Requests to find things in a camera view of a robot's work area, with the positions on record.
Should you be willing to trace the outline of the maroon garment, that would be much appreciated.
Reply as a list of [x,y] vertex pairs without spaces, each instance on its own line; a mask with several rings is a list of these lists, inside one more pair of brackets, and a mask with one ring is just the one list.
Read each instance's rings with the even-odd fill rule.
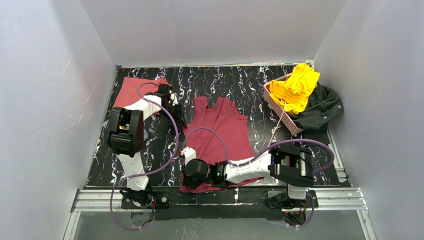
[[194,98],[194,116],[183,129],[188,138],[186,146],[195,150],[197,158],[207,164],[232,161],[255,156],[248,135],[248,117],[242,115],[235,103],[227,97],[219,97],[213,107],[208,98]]

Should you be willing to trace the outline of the coral pink t-shirt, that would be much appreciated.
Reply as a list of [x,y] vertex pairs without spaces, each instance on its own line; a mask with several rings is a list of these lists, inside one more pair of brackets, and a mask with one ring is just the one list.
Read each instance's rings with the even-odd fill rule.
[[160,84],[166,84],[171,86],[171,84],[168,83],[165,77],[161,77],[157,80],[136,78],[136,77],[125,77],[122,83],[122,87],[112,107],[113,108],[126,108],[128,106],[138,107],[136,103],[142,99],[140,95],[138,94],[138,92],[140,92],[143,96],[145,96],[147,93],[154,93],[158,90]]

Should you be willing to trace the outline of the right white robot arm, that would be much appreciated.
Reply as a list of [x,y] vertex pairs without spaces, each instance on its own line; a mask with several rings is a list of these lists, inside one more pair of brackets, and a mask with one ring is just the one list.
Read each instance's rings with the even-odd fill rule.
[[289,199],[305,200],[307,189],[314,186],[312,153],[295,145],[277,145],[256,160],[207,163],[197,158],[191,147],[185,147],[179,155],[184,159],[182,186],[190,191],[198,190],[204,184],[220,190],[272,177],[287,184]]

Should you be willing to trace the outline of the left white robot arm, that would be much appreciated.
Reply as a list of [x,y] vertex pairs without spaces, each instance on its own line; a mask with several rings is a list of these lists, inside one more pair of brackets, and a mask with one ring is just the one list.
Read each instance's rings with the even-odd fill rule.
[[179,142],[179,132],[186,127],[182,105],[169,84],[158,84],[155,92],[145,95],[137,93],[140,99],[125,107],[113,107],[107,125],[107,145],[120,161],[126,176],[126,189],[120,193],[129,201],[148,205],[153,201],[149,193],[149,176],[156,170],[145,172],[141,160],[144,147],[144,121],[159,113],[169,118],[175,132],[175,141]]

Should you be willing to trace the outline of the pink laundry basket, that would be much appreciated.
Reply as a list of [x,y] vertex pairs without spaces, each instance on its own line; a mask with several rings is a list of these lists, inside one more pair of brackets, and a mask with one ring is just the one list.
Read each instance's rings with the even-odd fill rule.
[[285,125],[292,135],[297,135],[303,131],[296,125],[294,120],[287,112],[287,104],[297,104],[299,101],[294,99],[293,90],[289,87],[287,81],[292,76],[291,73],[273,79],[263,85],[263,98],[269,107],[278,115],[280,121]]

